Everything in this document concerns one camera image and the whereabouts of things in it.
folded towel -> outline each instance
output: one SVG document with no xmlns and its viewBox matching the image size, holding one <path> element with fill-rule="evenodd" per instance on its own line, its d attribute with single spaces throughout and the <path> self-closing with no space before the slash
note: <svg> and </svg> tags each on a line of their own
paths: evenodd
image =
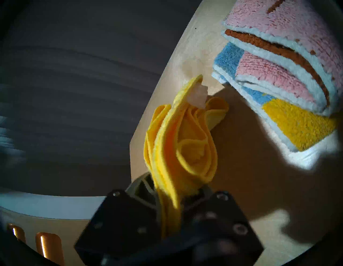
<svg viewBox="0 0 343 266">
<path fill-rule="evenodd" d="M 246 51 L 237 82 L 316 114 L 338 111 L 343 53 L 307 1 L 238 0 L 224 24 L 224 37 Z M 258 66 L 249 77 L 251 64 Z M 273 79 L 271 69 L 282 74 Z"/>
<path fill-rule="evenodd" d="M 290 151 L 304 151 L 335 129 L 336 118 L 315 115 L 270 94 L 252 90 L 245 86 L 246 83 L 237 81 L 239 66 L 245 54 L 243 49 L 229 42 L 214 60 L 215 72 L 212 76 L 222 84 L 230 83 L 270 125 Z M 253 66 L 246 68 L 245 72 L 256 79 L 260 77 Z M 278 76 L 280 72 L 275 73 L 277 79 L 284 79 Z M 306 93 L 301 95 L 303 98 L 308 97 Z"/>
<path fill-rule="evenodd" d="M 202 75 L 193 78 L 172 106 L 159 106 L 146 132 L 144 159 L 161 205 L 162 237 L 180 229 L 182 198 L 196 195 L 217 170 L 210 130 L 223 120 L 228 104 L 219 97 L 205 103 L 207 89 L 201 91 L 201 82 Z"/>
</svg>

yellow stripe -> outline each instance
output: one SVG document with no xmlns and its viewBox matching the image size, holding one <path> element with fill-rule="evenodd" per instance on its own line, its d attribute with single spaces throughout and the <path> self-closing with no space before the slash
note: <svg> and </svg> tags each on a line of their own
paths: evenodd
<svg viewBox="0 0 343 266">
<path fill-rule="evenodd" d="M 299 151 L 310 148 L 338 125 L 337 118 L 315 115 L 280 99 L 272 99 L 262 109 Z"/>
</svg>

wooden table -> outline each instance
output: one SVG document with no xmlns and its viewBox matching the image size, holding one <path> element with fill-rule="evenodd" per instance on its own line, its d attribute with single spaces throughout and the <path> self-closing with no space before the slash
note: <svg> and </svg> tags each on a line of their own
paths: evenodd
<svg viewBox="0 0 343 266">
<path fill-rule="evenodd" d="M 218 170 L 210 186 L 229 191 L 250 220 L 265 247 L 256 265 L 282 265 L 338 221 L 343 179 L 332 155 L 338 150 L 338 135 L 305 152 L 290 153 L 232 87 L 224 88 L 211 77 L 213 60 L 227 43 L 221 21 L 234 2 L 204 0 L 189 22 L 131 139 L 131 178 L 147 171 L 143 143 L 155 108 L 172 103 L 185 83 L 203 74 L 209 94 L 230 105 L 226 118 L 211 132 Z"/>
</svg>

yellow towel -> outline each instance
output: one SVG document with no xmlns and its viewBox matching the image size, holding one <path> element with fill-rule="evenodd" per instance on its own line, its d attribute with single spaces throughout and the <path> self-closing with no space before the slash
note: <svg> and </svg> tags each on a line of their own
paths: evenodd
<svg viewBox="0 0 343 266">
<path fill-rule="evenodd" d="M 202 75 L 181 89 L 172 106 L 155 110 L 145 136 L 144 159 L 159 196 L 162 237 L 180 229 L 182 198 L 197 194 L 217 169 L 210 130 L 229 107 L 218 97 L 210 98 L 205 109 L 190 105 L 186 98 L 197 82 L 202 82 Z"/>
</svg>

dark wall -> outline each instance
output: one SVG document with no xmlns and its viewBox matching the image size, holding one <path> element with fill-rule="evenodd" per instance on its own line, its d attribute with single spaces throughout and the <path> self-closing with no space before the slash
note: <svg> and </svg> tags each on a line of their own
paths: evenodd
<svg viewBox="0 0 343 266">
<path fill-rule="evenodd" d="M 127 187 L 131 137 L 199 3 L 26 5 L 2 42 L 0 186 L 63 196 Z"/>
</svg>

